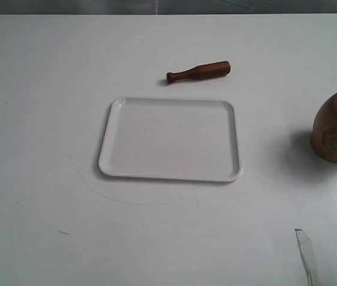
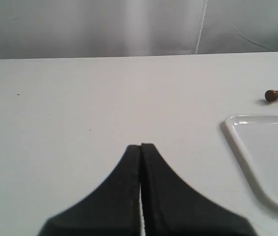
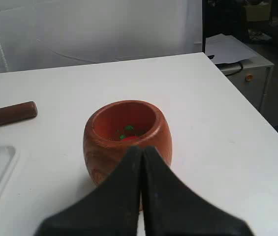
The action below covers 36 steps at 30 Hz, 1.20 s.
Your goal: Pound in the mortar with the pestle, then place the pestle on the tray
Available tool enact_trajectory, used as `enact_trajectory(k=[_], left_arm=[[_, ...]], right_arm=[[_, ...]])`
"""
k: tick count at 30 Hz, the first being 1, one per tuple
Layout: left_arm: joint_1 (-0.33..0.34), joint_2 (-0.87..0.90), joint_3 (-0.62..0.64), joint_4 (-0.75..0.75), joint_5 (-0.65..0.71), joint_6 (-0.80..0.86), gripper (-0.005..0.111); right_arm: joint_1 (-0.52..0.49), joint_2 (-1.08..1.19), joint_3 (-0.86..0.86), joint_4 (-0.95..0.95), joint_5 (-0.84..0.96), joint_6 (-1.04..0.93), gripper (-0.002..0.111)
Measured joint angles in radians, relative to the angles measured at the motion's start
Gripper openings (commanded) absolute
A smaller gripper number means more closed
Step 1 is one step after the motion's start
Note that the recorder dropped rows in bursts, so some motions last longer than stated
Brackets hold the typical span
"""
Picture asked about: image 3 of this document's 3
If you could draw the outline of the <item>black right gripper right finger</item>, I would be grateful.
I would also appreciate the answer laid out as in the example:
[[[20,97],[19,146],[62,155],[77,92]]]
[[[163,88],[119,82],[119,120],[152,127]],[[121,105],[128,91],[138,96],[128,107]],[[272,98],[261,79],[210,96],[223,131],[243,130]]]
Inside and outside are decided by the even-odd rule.
[[[166,165],[156,148],[143,151],[142,204],[148,236],[251,236],[247,223],[207,202]]]

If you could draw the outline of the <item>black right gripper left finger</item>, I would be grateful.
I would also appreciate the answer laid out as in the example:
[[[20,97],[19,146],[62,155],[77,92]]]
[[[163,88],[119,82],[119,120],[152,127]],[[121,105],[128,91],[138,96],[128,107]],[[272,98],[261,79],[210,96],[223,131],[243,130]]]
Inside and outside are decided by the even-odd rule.
[[[42,221],[38,236],[135,236],[143,151],[130,147],[94,191]]]

